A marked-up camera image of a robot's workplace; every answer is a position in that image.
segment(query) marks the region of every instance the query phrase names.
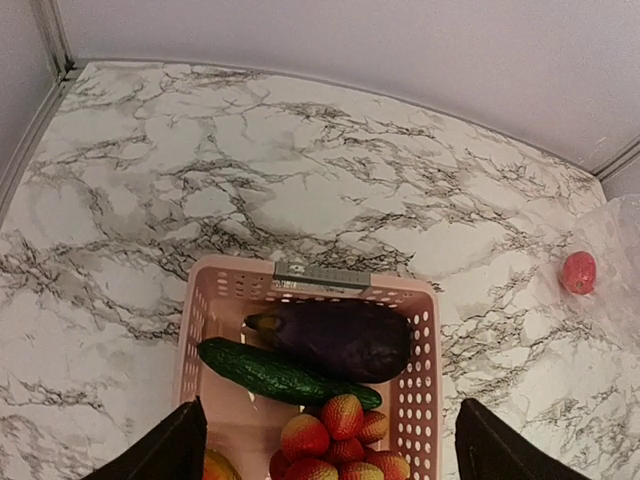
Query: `gray wall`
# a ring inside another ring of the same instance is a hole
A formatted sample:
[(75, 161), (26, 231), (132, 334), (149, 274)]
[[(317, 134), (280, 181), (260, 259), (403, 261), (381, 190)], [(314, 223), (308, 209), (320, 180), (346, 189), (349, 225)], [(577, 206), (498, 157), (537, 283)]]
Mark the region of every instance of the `gray wall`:
[(0, 1), (0, 178), (53, 82), (29, 0)]
[(609, 199), (629, 193), (640, 193), (640, 161), (630, 163), (604, 180), (602, 188)]
[(59, 2), (81, 58), (253, 66), (359, 86), (590, 170), (640, 126), (640, 2)]

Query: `pink plastic basket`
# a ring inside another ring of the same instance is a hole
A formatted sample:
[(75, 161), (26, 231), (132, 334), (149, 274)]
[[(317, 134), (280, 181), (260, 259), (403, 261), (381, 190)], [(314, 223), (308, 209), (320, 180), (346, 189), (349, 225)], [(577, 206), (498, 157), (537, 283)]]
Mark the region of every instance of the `pink plastic basket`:
[(438, 308), (425, 282), (386, 275), (322, 269), (236, 257), (208, 256), (191, 269), (182, 315), (174, 404), (200, 396), (209, 447), (226, 455), (244, 480), (269, 478), (280, 431), (299, 408), (260, 396), (218, 376), (198, 358), (196, 346), (222, 335), (253, 343), (244, 318), (273, 302), (362, 298), (397, 309), (414, 328), (413, 357), (396, 379), (375, 388), (391, 422), (390, 448), (411, 464), (413, 480), (440, 478), (440, 342)]

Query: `strawberry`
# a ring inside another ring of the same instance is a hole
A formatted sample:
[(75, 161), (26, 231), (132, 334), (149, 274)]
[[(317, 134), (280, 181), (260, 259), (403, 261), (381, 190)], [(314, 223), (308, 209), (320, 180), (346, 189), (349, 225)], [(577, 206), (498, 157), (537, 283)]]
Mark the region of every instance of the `strawberry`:
[(290, 466), (291, 463), (284, 456), (282, 450), (278, 450), (273, 454), (271, 460), (269, 460), (269, 475), (271, 475), (271, 480), (283, 480)]
[(375, 465), (351, 462), (340, 467), (340, 480), (385, 480), (385, 476)]
[(362, 430), (364, 412), (360, 400), (355, 395), (338, 395), (329, 400), (320, 412), (331, 438), (347, 440)]
[(406, 480), (411, 475), (411, 467), (404, 457), (391, 450), (368, 454), (367, 462), (382, 470), (385, 480)]
[(296, 415), (282, 429), (282, 453), (290, 462), (320, 457), (329, 449), (329, 433), (320, 420), (306, 413)]
[(289, 467), (284, 480), (338, 480), (338, 470), (322, 460), (305, 458)]
[(389, 419), (382, 412), (374, 410), (364, 412), (362, 430), (357, 438), (363, 445), (370, 445), (382, 440), (389, 431)]
[(596, 281), (596, 261), (588, 252), (575, 252), (562, 267), (562, 283), (571, 293), (586, 295), (593, 292)]
[(358, 440), (350, 438), (339, 442), (331, 442), (329, 450), (323, 457), (331, 465), (340, 465), (348, 462), (362, 462), (364, 449)]

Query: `yellow fruit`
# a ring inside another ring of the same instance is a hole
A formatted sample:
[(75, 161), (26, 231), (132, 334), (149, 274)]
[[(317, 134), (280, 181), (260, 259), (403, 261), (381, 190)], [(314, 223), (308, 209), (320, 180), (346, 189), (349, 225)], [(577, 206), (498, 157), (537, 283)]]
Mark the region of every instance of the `yellow fruit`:
[(231, 462), (215, 450), (204, 454), (204, 472), (202, 480), (242, 480)]

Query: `pink fruit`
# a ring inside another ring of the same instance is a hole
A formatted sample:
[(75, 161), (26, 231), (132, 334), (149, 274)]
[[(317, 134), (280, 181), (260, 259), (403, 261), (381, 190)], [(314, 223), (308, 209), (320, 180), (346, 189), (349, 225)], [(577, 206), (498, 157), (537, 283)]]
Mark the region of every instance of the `pink fruit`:
[(593, 292), (596, 281), (596, 261), (587, 252), (569, 255), (562, 268), (562, 284), (571, 293), (586, 295)]

